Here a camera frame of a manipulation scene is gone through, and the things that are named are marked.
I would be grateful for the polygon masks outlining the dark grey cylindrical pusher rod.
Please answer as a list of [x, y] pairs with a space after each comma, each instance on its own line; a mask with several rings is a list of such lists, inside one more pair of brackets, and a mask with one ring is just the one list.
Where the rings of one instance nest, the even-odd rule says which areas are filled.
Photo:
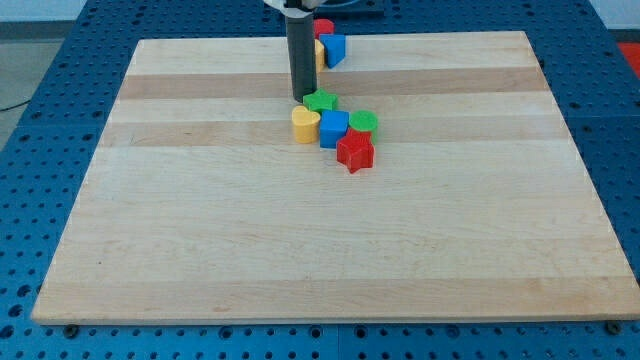
[[313, 13], [304, 11], [285, 17], [292, 92], [298, 102], [317, 90], [313, 20]]

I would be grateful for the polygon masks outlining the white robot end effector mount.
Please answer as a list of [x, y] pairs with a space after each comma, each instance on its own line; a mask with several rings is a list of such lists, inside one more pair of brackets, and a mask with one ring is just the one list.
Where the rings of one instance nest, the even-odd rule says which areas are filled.
[[263, 0], [263, 2], [285, 17], [304, 18], [327, 0]]

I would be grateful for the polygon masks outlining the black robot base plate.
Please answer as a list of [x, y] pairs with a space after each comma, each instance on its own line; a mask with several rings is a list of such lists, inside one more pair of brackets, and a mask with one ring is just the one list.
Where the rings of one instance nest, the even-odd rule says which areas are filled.
[[384, 13], [385, 0], [327, 0], [319, 6], [317, 15], [380, 15]]

